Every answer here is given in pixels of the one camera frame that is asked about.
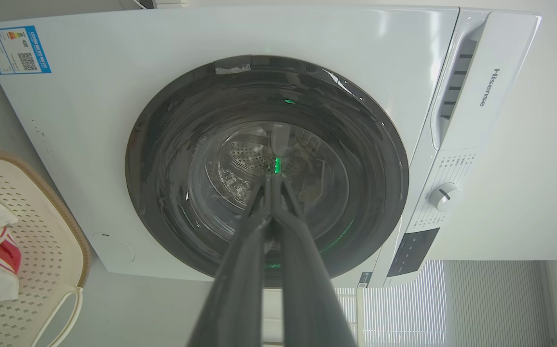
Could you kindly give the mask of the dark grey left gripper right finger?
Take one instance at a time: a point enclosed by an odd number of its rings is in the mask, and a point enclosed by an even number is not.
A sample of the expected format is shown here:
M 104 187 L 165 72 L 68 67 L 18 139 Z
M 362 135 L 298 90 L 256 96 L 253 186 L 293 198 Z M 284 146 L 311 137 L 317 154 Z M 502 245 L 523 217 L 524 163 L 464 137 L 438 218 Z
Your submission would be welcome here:
M 294 191 L 272 175 L 272 221 L 281 249 L 285 347 L 357 347 Z

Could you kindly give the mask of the white window blinds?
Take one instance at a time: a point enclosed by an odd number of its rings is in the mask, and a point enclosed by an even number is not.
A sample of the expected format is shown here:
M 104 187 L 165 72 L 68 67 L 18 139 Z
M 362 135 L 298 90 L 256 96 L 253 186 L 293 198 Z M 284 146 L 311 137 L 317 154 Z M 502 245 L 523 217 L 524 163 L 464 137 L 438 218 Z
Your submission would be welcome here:
M 428 261 L 389 288 L 337 288 L 362 347 L 551 347 L 534 261 Z

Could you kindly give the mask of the blue energy label sticker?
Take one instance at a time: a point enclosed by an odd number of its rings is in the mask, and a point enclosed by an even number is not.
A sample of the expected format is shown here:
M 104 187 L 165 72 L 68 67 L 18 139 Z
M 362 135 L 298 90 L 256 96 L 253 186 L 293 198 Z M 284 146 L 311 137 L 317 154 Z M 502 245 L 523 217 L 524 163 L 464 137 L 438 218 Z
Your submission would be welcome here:
M 0 28 L 0 75 L 51 72 L 35 26 Z

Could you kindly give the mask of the white round control dial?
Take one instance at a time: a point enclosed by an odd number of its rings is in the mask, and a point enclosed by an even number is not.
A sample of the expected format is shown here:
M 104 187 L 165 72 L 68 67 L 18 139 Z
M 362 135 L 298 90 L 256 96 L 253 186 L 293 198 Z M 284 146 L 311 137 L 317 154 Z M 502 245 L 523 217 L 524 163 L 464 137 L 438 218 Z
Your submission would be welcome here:
M 464 192 L 456 184 L 448 182 L 433 189 L 428 202 L 441 213 L 455 209 L 462 200 Z

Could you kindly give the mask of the round dark washing machine door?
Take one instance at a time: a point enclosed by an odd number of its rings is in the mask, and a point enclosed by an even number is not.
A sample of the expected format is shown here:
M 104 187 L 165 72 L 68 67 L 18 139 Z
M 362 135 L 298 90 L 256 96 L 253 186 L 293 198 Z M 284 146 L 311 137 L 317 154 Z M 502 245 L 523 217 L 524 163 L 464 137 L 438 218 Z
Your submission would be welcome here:
M 244 55 L 164 87 L 126 148 L 131 202 L 171 255 L 213 277 L 259 180 L 278 172 L 331 277 L 389 238 L 408 197 L 408 154 L 357 85 L 298 59 Z

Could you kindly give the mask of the white Hisense washing machine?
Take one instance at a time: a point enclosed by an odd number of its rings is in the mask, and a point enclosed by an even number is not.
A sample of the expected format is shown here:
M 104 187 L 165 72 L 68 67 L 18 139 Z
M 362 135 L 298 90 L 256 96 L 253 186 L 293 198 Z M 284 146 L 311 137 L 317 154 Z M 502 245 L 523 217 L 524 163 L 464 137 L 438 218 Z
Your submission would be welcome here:
M 230 57 L 310 62 L 364 90 L 408 154 L 408 197 L 384 244 L 334 286 L 415 279 L 448 213 L 433 189 L 466 177 L 542 17 L 468 7 L 279 4 L 76 14 L 35 26 L 51 73 L 0 75 L 16 116 L 106 268 L 211 281 L 171 255 L 137 215 L 125 175 L 130 133 L 169 83 Z

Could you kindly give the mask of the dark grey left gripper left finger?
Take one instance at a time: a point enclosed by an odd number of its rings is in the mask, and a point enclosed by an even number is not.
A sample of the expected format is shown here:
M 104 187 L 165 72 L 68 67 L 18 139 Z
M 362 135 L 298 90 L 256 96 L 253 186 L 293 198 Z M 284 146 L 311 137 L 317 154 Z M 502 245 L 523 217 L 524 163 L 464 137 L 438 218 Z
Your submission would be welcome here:
M 187 347 L 261 347 L 270 176 L 255 184 Z

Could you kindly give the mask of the cream perforated laundry basket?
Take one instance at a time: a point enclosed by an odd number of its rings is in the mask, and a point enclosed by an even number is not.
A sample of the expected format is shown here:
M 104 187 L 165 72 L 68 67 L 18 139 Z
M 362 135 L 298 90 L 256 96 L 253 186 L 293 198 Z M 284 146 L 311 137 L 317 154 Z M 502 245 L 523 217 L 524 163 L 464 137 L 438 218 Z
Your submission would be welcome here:
M 79 318 L 91 262 L 89 244 L 49 184 L 22 160 L 0 151 L 0 203 L 18 222 L 10 226 L 22 262 L 19 297 L 0 302 L 0 347 L 37 347 L 62 307 L 69 318 L 44 347 L 59 347 Z

